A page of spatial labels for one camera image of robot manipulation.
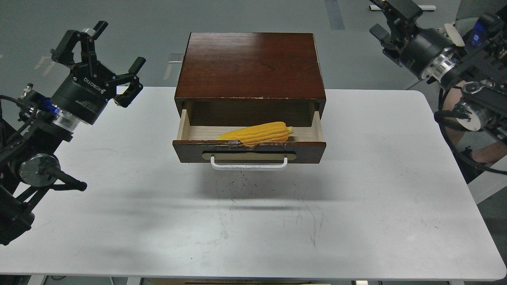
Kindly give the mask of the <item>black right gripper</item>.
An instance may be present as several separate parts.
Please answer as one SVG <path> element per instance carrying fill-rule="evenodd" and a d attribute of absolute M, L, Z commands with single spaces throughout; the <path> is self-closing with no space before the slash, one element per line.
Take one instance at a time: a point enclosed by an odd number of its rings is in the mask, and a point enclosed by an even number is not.
<path fill-rule="evenodd" d="M 455 44 L 434 28 L 420 28 L 422 9 L 412 0 L 371 0 L 386 17 L 391 32 L 375 24 L 369 32 L 383 47 L 383 54 L 419 80 L 442 80 L 458 62 Z"/>

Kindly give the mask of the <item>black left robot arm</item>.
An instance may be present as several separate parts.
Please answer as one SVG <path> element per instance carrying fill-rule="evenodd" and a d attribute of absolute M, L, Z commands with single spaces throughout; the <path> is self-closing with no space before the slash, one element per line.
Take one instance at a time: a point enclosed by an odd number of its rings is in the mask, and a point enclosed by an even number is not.
<path fill-rule="evenodd" d="M 51 53 L 55 63 L 69 68 L 69 75 L 51 97 L 36 92 L 32 83 L 18 99 L 1 96 L 20 108 L 23 123 L 14 129 L 1 119 L 0 240 L 4 246 L 31 229 L 32 211 L 49 190 L 87 188 L 61 169 L 55 155 L 61 143 L 71 141 L 79 123 L 94 124 L 110 100 L 127 108 L 143 89 L 138 72 L 145 58 L 136 58 L 120 75 L 98 60 L 95 42 L 107 26 L 99 21 L 92 29 L 65 33 Z"/>

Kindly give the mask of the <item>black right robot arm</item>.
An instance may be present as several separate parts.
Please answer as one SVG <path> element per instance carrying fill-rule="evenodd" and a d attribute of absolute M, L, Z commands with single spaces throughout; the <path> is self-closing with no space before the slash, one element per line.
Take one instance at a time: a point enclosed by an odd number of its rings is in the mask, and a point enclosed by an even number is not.
<path fill-rule="evenodd" d="M 444 91 L 464 81 L 462 97 L 449 112 L 438 111 L 436 120 L 454 121 L 462 131 L 485 131 L 506 144 L 506 8 L 478 18 L 465 39 L 451 31 L 440 34 L 420 28 L 423 11 L 411 0 L 374 0 L 390 31 L 379 24 L 370 33 L 383 53 L 397 65 Z"/>

